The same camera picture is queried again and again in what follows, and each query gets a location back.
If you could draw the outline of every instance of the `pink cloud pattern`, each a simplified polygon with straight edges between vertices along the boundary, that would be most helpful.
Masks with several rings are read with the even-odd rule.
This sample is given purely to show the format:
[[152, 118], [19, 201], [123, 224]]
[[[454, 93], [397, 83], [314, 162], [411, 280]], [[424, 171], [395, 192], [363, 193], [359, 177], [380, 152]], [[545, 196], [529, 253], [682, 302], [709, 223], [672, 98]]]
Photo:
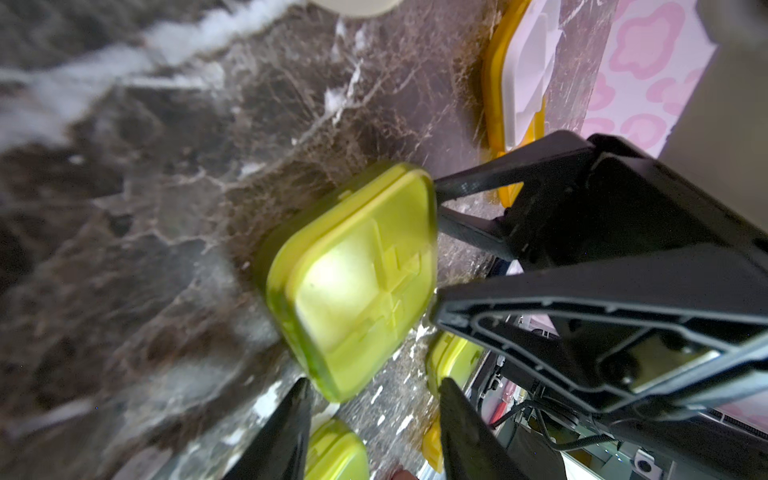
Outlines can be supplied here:
[[737, 400], [734, 403], [719, 406], [717, 409], [741, 422], [752, 425], [756, 429], [768, 432], [766, 406], [768, 406], [768, 391], [756, 393], [751, 397]]
[[667, 122], [653, 114], [632, 115], [621, 124], [621, 134], [644, 150], [657, 144], [666, 131]]
[[681, 84], [678, 84], [674, 78], [662, 78], [648, 88], [645, 98], [648, 101], [663, 104], [661, 107], [664, 111], [679, 117], [703, 71], [703, 68], [692, 70]]
[[598, 80], [594, 83], [592, 96], [589, 97], [587, 110], [596, 111], [606, 108], [616, 97], [616, 89], [605, 81], [605, 74], [598, 73]]
[[648, 17], [628, 19], [616, 35], [617, 47], [608, 66], [629, 71], [647, 80], [667, 66], [674, 44], [685, 22], [685, 11], [677, 3], [665, 3]]
[[612, 134], [616, 124], [609, 118], [586, 118], [581, 126], [581, 136], [589, 138], [592, 134]]

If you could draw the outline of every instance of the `dark brown marble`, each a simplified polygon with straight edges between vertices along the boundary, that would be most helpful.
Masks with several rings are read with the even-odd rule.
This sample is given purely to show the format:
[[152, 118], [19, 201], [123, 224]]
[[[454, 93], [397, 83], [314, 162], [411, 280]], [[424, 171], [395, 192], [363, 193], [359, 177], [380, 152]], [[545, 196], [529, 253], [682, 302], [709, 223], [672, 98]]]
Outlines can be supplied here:
[[[563, 3], [548, 128], [578, 130], [616, 1]], [[50, 67], [131, 41], [158, 19], [193, 22], [220, 6], [56, 5], [4, 4], [13, 16], [0, 15], [3, 66]], [[216, 71], [215, 88], [116, 86], [72, 128], [71, 146], [6, 151], [0, 426], [79, 399], [93, 409], [0, 439], [0, 475], [111, 478], [153, 445], [173, 452], [157, 480], [219, 478], [265, 421], [264, 406], [301, 375], [254, 292], [253, 253], [372, 162], [410, 161], [440, 177], [487, 160], [479, 69], [504, 7], [405, 0], [349, 20], [294, 6], [258, 35], [158, 73]], [[485, 195], [454, 207], [501, 211]], [[439, 247], [442, 284], [484, 271], [481, 252], [443, 236]], [[365, 440], [375, 478], [423, 463], [437, 407], [424, 372], [433, 333], [414, 329], [339, 410]]]

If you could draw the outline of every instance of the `lime green rubber pad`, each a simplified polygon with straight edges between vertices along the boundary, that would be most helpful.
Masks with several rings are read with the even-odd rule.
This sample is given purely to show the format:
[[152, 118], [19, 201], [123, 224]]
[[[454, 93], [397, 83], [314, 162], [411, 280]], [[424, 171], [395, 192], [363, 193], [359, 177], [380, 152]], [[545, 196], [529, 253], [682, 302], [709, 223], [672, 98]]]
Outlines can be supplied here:
[[305, 480], [368, 480], [368, 455], [360, 438], [331, 419], [310, 437]]
[[449, 376], [464, 389], [485, 349], [467, 339], [441, 332], [427, 358], [427, 386], [438, 396], [440, 383]]
[[331, 402], [362, 391], [426, 310], [437, 277], [435, 192], [410, 164], [377, 164], [269, 235], [257, 284]]

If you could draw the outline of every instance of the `yellow lid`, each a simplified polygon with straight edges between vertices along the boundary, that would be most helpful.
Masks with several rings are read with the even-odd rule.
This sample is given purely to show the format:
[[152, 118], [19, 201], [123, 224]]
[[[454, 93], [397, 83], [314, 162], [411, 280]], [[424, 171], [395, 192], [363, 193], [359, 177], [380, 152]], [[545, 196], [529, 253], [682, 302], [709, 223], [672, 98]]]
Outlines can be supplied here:
[[452, 333], [442, 332], [427, 359], [427, 386], [433, 395], [438, 395], [440, 382], [451, 377], [456, 385], [464, 387], [469, 376], [485, 351], [467, 339]]
[[422, 439], [422, 455], [432, 470], [442, 473], [442, 443], [440, 442], [440, 415], [429, 427]]
[[363, 390], [426, 310], [435, 212], [425, 171], [377, 165], [270, 234], [254, 259], [266, 304], [329, 401]]
[[[502, 20], [491, 37], [488, 50], [485, 52], [481, 73], [482, 96], [485, 123], [488, 129], [488, 145], [497, 152], [494, 158], [498, 158], [509, 151], [507, 148], [509, 142], [505, 136], [502, 76], [510, 42], [530, 4], [531, 0], [514, 0], [507, 7], [507, 12], [502, 16]], [[545, 100], [542, 98], [541, 109], [534, 115], [523, 140], [516, 145], [517, 148], [544, 137], [544, 119]], [[511, 207], [522, 188], [522, 182], [499, 188], [498, 197], [502, 206]]]
[[331, 419], [310, 437], [304, 472], [306, 480], [367, 480], [366, 447], [343, 422]]

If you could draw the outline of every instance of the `white object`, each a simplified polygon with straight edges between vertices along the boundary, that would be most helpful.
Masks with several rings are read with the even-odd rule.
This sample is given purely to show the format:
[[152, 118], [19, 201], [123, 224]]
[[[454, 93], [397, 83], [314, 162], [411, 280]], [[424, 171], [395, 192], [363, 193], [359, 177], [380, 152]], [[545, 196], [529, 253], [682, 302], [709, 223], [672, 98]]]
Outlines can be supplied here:
[[637, 449], [634, 454], [632, 469], [641, 477], [648, 480], [659, 480], [664, 473], [656, 466], [654, 457], [643, 449]]
[[560, 452], [565, 464], [565, 478], [568, 480], [602, 480], [602, 477], [585, 465], [574, 460], [567, 452]]
[[561, 0], [532, 0], [509, 42], [502, 69], [502, 108], [507, 151], [522, 142], [554, 69]]
[[345, 17], [373, 17], [395, 8], [402, 0], [312, 0]]
[[94, 401], [91, 397], [73, 400], [42, 415], [11, 420], [5, 424], [5, 434], [12, 440], [18, 440], [38, 430], [47, 429], [95, 411]]

